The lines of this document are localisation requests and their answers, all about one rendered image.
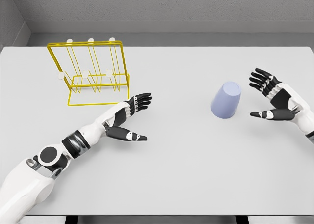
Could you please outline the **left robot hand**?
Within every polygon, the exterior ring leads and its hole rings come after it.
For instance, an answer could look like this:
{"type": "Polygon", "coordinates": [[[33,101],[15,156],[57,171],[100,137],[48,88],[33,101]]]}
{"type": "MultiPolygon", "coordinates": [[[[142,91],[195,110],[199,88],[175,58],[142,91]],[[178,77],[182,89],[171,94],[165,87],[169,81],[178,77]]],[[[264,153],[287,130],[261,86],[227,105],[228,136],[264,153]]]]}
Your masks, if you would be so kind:
{"type": "Polygon", "coordinates": [[[151,93],[142,93],[122,101],[96,119],[105,129],[105,135],[124,141],[146,141],[147,137],[120,127],[129,117],[145,110],[151,103],[151,93]]]}

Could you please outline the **lavender plastic cup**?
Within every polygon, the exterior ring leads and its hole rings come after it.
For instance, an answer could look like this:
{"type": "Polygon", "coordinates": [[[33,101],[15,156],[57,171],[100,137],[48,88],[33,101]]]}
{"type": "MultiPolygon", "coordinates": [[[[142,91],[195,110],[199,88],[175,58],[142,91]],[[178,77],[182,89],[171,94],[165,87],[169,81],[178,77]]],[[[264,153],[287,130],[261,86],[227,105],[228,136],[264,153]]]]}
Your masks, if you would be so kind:
{"type": "Polygon", "coordinates": [[[211,103],[212,113],[222,119],[232,117],[238,107],[241,88],[235,82],[225,82],[211,103]]]}

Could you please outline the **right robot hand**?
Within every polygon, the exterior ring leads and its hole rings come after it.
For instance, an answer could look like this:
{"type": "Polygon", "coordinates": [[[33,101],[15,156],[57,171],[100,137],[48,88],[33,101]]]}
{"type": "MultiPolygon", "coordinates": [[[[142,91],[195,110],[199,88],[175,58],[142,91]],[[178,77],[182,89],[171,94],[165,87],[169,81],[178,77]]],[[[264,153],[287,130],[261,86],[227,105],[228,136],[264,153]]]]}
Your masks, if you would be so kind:
{"type": "Polygon", "coordinates": [[[305,100],[274,75],[259,68],[256,68],[251,75],[249,85],[260,91],[274,107],[272,110],[251,112],[251,116],[267,120],[291,121],[300,112],[310,109],[305,100]]]}

